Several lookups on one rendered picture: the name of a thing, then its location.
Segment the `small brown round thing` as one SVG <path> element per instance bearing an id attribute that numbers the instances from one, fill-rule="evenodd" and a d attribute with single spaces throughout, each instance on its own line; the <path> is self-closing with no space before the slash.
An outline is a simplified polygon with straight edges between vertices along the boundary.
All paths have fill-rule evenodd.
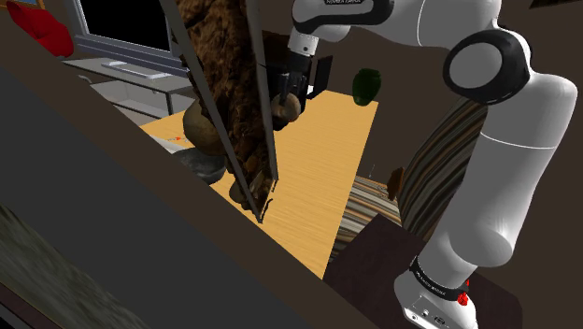
<path id="1" fill-rule="evenodd" d="M 301 103 L 293 93 L 278 94 L 271 101 L 271 113 L 280 122 L 293 122 L 301 114 Z"/>

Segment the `dark green vase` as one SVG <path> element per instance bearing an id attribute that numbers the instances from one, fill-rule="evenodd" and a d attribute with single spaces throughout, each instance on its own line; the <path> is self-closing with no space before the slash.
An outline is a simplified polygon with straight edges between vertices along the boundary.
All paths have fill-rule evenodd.
<path id="1" fill-rule="evenodd" d="M 356 105 L 365 107 L 370 104 L 381 87 L 381 74 L 371 68 L 362 68 L 352 82 L 352 97 Z"/>

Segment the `brown textured framed picture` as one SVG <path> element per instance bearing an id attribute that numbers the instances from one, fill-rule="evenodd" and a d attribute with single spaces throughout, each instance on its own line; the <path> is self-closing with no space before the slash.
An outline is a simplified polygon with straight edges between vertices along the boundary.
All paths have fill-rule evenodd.
<path id="1" fill-rule="evenodd" d="M 159 2 L 235 177 L 231 198 L 261 222 L 277 156 L 258 0 Z"/>

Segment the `large brown round thing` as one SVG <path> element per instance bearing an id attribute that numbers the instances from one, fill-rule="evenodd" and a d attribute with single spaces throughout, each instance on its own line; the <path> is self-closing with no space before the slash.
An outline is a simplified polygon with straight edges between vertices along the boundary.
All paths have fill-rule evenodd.
<path id="1" fill-rule="evenodd" d="M 209 156 L 226 154 L 216 127 L 202 114 L 202 108 L 196 101 L 184 111 L 182 124 L 185 137 L 199 151 Z"/>

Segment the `light wooden table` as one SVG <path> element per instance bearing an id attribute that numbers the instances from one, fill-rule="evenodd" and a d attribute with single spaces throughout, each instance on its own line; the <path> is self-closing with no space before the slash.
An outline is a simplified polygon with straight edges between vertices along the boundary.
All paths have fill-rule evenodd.
<path id="1" fill-rule="evenodd" d="M 325 91 L 275 133 L 279 180 L 258 226 L 313 272 L 324 274 L 363 155 L 377 102 Z"/>

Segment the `grey bowl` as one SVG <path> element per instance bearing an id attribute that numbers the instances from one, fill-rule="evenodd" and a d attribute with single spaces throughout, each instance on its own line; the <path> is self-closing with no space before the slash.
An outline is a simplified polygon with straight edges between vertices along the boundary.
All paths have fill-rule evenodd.
<path id="1" fill-rule="evenodd" d="M 208 185 L 219 181 L 226 172 L 223 155 L 206 155 L 197 148 L 189 148 L 176 151 L 173 156 Z"/>

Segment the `white sheet with red pen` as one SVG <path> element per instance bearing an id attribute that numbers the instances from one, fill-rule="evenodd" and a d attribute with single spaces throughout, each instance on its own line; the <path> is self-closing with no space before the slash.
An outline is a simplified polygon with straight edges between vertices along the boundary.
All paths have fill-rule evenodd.
<path id="1" fill-rule="evenodd" d="M 150 136 L 150 137 L 170 153 L 175 153 L 175 152 L 187 149 L 187 147 L 178 145 L 172 141 L 169 141 L 169 140 L 157 137 L 157 136 Z"/>

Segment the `grey glass television stand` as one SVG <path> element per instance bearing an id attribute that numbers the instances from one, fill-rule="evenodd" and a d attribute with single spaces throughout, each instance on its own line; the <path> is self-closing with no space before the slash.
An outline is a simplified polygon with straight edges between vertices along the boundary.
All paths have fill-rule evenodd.
<path id="1" fill-rule="evenodd" d="M 156 119 L 198 102 L 190 81 L 179 76 L 109 58 L 65 60 L 64 64 L 107 78 L 90 86 L 114 106 Z"/>

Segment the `grey framed television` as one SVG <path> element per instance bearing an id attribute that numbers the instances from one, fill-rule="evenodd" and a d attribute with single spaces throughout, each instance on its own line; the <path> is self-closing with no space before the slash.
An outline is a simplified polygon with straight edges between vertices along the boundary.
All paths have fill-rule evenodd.
<path id="1" fill-rule="evenodd" d="M 185 77 L 160 0 L 64 0 L 79 50 Z"/>

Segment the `dark robot stand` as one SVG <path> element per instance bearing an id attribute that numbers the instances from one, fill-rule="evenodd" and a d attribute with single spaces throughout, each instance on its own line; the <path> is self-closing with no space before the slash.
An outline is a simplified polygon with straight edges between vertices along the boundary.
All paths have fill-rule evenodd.
<path id="1" fill-rule="evenodd" d="M 377 215 L 328 264 L 323 281 L 379 329 L 420 329 L 405 318 L 393 282 L 424 245 L 421 238 Z M 469 297 L 479 329 L 526 329 L 518 298 L 477 272 L 469 277 Z"/>

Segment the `red cushion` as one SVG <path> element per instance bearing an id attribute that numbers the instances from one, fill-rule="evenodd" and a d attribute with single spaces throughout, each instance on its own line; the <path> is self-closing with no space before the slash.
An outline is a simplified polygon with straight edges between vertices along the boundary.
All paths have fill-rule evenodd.
<path id="1" fill-rule="evenodd" d="M 74 51 L 74 42 L 67 27 L 57 21 L 46 9 L 6 2 L 10 18 L 31 38 L 56 57 L 69 57 Z"/>

